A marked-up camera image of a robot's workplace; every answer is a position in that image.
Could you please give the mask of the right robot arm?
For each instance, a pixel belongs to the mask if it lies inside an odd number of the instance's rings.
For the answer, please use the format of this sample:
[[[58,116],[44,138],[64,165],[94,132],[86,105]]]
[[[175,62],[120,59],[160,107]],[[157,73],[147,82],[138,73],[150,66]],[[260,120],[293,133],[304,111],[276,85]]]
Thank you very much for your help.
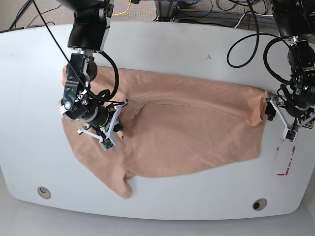
[[[66,82],[60,113],[70,120],[78,120],[91,126],[98,135],[123,129],[115,118],[120,102],[112,101],[119,86],[118,68],[103,51],[113,15],[112,0],[62,0],[60,4],[74,13],[74,24],[67,46],[75,52],[66,66]],[[97,65],[94,54],[100,53],[114,69],[115,83],[112,90],[104,89],[98,94],[91,91],[91,82],[96,78]]]

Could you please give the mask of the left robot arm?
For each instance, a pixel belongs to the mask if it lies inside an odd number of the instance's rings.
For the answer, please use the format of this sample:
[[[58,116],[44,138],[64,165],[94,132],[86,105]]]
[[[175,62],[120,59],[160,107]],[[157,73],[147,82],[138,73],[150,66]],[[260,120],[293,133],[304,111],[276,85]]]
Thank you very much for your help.
[[[281,82],[287,112],[300,119],[313,112],[315,104],[315,52],[308,38],[315,33],[315,2],[313,0],[270,0],[273,18],[280,39],[273,39],[264,50],[264,63],[270,74]],[[287,54],[291,79],[285,80],[272,71],[267,63],[271,46],[280,40],[289,44]]]

